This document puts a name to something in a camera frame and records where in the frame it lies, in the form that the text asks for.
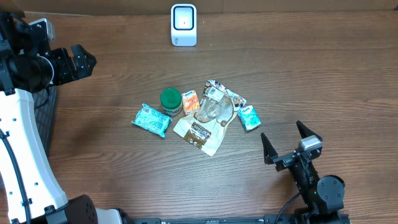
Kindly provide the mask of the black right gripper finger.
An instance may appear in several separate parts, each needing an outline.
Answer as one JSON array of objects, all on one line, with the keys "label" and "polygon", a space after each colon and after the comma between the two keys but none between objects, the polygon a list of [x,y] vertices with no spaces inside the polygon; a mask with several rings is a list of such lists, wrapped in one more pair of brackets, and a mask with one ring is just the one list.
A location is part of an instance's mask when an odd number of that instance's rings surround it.
[{"label": "black right gripper finger", "polygon": [[265,164],[274,164],[274,160],[278,158],[278,153],[272,146],[271,142],[267,138],[264,133],[261,133],[261,141],[263,145],[263,152],[264,152],[264,163]]},{"label": "black right gripper finger", "polygon": [[300,120],[296,121],[296,125],[302,139],[310,136],[316,136],[320,141],[323,140],[323,138],[320,135],[318,135],[317,133],[313,132],[311,129],[306,127],[306,125],[304,125]]}]

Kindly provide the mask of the teal tissue pack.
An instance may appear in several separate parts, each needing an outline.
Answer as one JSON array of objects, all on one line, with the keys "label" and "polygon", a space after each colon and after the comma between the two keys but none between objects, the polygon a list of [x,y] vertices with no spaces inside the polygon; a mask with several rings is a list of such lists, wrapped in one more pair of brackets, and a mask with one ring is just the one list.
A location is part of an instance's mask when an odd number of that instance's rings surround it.
[{"label": "teal tissue pack", "polygon": [[238,116],[246,132],[252,131],[261,125],[261,120],[252,105],[239,109]]}]

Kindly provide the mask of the white brown snack pouch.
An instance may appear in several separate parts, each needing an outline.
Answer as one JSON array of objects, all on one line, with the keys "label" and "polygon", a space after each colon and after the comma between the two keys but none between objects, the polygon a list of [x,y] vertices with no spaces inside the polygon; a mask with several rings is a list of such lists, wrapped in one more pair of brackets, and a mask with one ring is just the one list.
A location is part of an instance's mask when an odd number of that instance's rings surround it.
[{"label": "white brown snack pouch", "polygon": [[191,145],[214,156],[238,110],[246,104],[241,95],[216,80],[205,83],[200,110],[179,119],[174,132]]}]

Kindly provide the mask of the orange packet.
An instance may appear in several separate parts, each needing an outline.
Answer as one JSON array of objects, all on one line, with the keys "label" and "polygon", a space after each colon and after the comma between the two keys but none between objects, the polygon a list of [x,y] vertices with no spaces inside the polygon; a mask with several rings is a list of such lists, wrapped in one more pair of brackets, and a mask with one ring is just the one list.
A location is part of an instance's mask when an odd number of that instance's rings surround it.
[{"label": "orange packet", "polygon": [[182,93],[182,103],[185,115],[194,114],[200,111],[200,103],[195,90]]}]

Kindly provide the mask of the teal wet wipes pack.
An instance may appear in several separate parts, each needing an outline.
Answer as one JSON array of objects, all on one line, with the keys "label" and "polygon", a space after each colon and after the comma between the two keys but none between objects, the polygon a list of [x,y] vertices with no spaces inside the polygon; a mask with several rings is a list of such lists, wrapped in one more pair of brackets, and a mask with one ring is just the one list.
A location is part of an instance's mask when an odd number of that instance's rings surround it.
[{"label": "teal wet wipes pack", "polygon": [[142,108],[137,112],[135,120],[131,121],[132,124],[162,138],[165,138],[165,132],[171,122],[172,118],[170,116],[157,111],[145,103],[142,104]]}]

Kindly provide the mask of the green lid seasoning jar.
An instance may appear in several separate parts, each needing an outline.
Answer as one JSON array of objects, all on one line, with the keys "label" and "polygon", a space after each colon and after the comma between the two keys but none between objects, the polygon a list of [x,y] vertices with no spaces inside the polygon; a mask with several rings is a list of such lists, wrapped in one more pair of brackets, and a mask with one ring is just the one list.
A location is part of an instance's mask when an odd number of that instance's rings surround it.
[{"label": "green lid seasoning jar", "polygon": [[182,96],[175,88],[165,89],[160,95],[160,103],[169,116],[176,116],[182,111]]}]

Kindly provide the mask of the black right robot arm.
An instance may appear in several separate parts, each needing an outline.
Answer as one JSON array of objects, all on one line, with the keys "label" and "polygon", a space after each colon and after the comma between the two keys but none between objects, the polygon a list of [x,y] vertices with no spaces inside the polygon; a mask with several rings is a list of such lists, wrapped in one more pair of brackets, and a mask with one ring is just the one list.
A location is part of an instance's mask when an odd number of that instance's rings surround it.
[{"label": "black right robot arm", "polygon": [[278,172],[289,170],[298,188],[277,215],[264,216],[264,223],[349,223],[349,216],[340,213],[344,208],[345,182],[337,175],[319,177],[313,166],[313,160],[322,153],[323,138],[301,121],[296,125],[301,136],[298,148],[283,156],[261,133],[264,163],[274,164]]}]

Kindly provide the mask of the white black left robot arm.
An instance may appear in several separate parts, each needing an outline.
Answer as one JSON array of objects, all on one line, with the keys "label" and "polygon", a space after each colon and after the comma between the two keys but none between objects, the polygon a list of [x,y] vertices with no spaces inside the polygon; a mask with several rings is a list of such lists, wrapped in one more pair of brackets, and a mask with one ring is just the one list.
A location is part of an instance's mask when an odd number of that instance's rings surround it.
[{"label": "white black left robot arm", "polygon": [[1,177],[11,223],[121,223],[118,210],[87,195],[68,199],[57,182],[35,119],[33,94],[89,77],[95,57],[82,46],[51,49],[53,25],[1,13]]}]

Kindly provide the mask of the grey plastic mesh basket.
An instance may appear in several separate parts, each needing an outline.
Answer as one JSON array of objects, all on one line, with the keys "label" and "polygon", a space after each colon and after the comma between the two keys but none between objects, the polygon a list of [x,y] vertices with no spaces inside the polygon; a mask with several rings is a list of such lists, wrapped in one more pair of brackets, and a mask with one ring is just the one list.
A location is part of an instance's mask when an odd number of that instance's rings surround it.
[{"label": "grey plastic mesh basket", "polygon": [[49,95],[46,90],[33,93],[35,106],[35,120],[41,142],[44,147],[46,156],[49,155],[49,150],[52,142],[53,129],[55,124],[55,116],[58,105],[58,90],[57,87],[49,88]]}]

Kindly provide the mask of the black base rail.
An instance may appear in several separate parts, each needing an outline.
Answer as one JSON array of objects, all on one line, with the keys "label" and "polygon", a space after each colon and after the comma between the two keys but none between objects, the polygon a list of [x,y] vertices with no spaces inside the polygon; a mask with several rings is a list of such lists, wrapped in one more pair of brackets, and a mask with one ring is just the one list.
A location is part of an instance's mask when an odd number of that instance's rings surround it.
[{"label": "black base rail", "polygon": [[124,223],[133,224],[295,224],[306,223],[298,221],[293,215],[281,215],[276,221],[277,215],[264,215],[263,217],[239,217],[239,218],[192,218],[161,220],[160,218],[127,218]]}]

